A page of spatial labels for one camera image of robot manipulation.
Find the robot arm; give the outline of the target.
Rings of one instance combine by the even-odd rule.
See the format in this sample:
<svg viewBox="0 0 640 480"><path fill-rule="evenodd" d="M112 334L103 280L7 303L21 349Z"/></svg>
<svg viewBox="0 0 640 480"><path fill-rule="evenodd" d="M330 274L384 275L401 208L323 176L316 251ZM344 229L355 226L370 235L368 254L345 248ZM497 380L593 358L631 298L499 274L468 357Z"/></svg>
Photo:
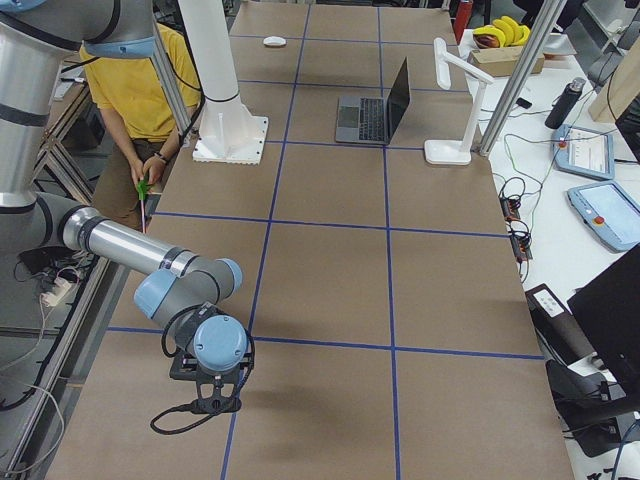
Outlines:
<svg viewBox="0 0 640 480"><path fill-rule="evenodd" d="M240 367L250 344L218 303L241 286L232 260L210 260L104 217L96 209L31 188L61 62L85 49L126 60L152 56L148 1L5 1L1 5L1 250L61 245L144 275L134 300L195 358L200 372Z"/></svg>

